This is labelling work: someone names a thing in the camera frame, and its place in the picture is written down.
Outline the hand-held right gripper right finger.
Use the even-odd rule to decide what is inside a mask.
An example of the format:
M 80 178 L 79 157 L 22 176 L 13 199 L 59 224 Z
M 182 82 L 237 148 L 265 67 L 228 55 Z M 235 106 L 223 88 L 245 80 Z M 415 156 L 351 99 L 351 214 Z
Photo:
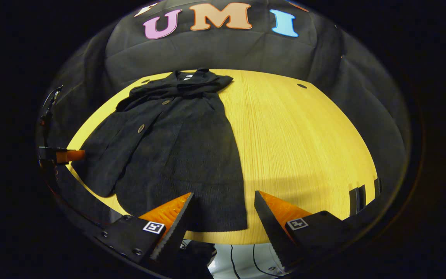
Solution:
M 344 242 L 344 222 L 328 211 L 313 214 L 262 191 L 254 208 L 286 270 L 314 266 Z

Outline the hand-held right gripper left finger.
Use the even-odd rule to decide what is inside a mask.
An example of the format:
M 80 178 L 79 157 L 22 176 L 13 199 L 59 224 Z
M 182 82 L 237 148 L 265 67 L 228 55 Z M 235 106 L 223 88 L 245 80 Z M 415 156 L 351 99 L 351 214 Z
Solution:
M 141 216 L 125 214 L 95 233 L 106 251 L 141 268 L 170 265 L 184 239 L 194 204 L 189 192 Z

